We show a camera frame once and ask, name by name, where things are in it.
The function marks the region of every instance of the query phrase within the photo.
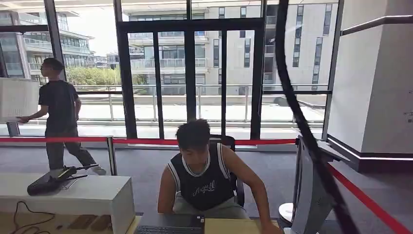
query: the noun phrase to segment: black hair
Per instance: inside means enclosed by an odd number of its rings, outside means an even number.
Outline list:
[[[179,126],[176,131],[178,146],[183,150],[203,151],[209,144],[210,128],[205,119],[197,119]]]
[[[64,68],[63,64],[55,58],[47,58],[43,60],[43,64],[47,64],[51,66],[53,70],[60,71],[60,72],[63,71],[63,68]]]

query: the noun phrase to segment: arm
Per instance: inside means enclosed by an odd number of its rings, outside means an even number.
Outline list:
[[[158,213],[172,214],[175,203],[176,185],[168,166],[162,173],[158,197]]]
[[[79,112],[80,112],[81,107],[82,107],[82,101],[79,98],[77,98],[75,100],[76,120],[79,120]]]
[[[279,230],[272,224],[270,218],[267,191],[263,181],[248,167],[230,148],[222,145],[222,156],[225,166],[233,172],[238,179],[251,188],[263,233],[277,233]]]
[[[32,119],[45,116],[49,112],[49,107],[45,105],[40,106],[40,110],[31,116],[18,117],[20,123],[27,123]]]

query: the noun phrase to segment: gray carpet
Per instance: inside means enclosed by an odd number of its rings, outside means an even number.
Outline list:
[[[109,171],[106,150],[90,150],[96,161]],[[48,171],[44,148],[0,148],[0,172],[45,173]],[[157,150],[117,150],[118,173],[132,176],[135,210],[155,211],[159,181],[165,164],[176,154],[175,151]],[[290,202],[293,196],[295,177],[295,154],[270,154],[238,152],[238,155],[264,181],[273,218],[278,218],[278,207]],[[76,158],[66,152],[66,165],[80,165]],[[354,172],[342,162],[333,166],[361,188],[383,209],[413,230],[413,175],[412,174],[371,174]],[[349,205],[350,212],[363,234],[393,233],[370,210],[339,184]],[[252,217],[258,216],[257,207],[250,189],[245,186],[245,209]],[[339,227],[331,213],[323,225],[321,234],[339,234]]]

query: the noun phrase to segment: retractable belt barrier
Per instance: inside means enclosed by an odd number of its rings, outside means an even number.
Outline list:
[[[175,139],[154,138],[113,138],[114,144],[146,144],[146,145],[178,145]],[[81,137],[0,137],[1,142],[106,142],[108,137],[81,136]],[[295,144],[295,139],[262,139],[262,140],[235,140],[235,145],[280,145]]]
[[[153,139],[153,138],[137,138],[126,139],[116,137],[0,137],[2,142],[107,142],[109,147],[109,158],[111,164],[112,175],[117,175],[116,162],[114,157],[113,144],[150,144],[150,145],[177,145],[175,139]],[[278,145],[278,144],[295,144],[296,139],[261,139],[261,140],[235,140],[236,145]],[[354,196],[356,196],[367,208],[369,208],[381,221],[383,221],[390,229],[397,234],[412,234],[400,222],[389,215],[377,203],[369,198],[360,188],[350,182],[343,174],[335,169],[330,164],[327,165],[330,173],[342,183]]]

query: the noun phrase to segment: man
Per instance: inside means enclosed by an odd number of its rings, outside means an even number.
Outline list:
[[[268,198],[261,179],[228,147],[209,142],[209,124],[198,119],[176,132],[180,153],[162,173],[159,213],[203,214],[212,218],[248,218],[235,201],[230,172],[254,195],[263,234],[281,234],[270,219]]]
[[[76,122],[79,119],[82,102],[74,86],[59,79],[63,68],[63,64],[55,58],[47,58],[43,61],[40,68],[41,74],[48,77],[49,82],[39,90],[40,110],[31,116],[19,117],[20,123],[27,123],[49,113],[46,122],[46,137],[78,136]],[[90,153],[82,148],[80,142],[65,142],[64,145],[83,166],[96,164]],[[46,151],[50,170],[63,168],[63,143],[46,143]],[[98,175],[106,174],[101,167],[93,167],[92,170]]]

